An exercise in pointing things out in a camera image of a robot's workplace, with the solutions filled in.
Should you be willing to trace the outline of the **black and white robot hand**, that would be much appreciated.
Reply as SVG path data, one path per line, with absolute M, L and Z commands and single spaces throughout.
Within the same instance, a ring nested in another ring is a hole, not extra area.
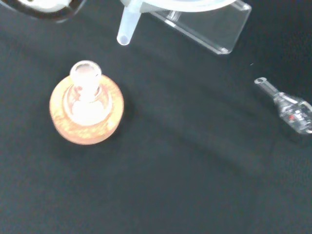
M 9 0 L 8 3 L 37 20 L 64 22 L 76 15 L 86 0 Z

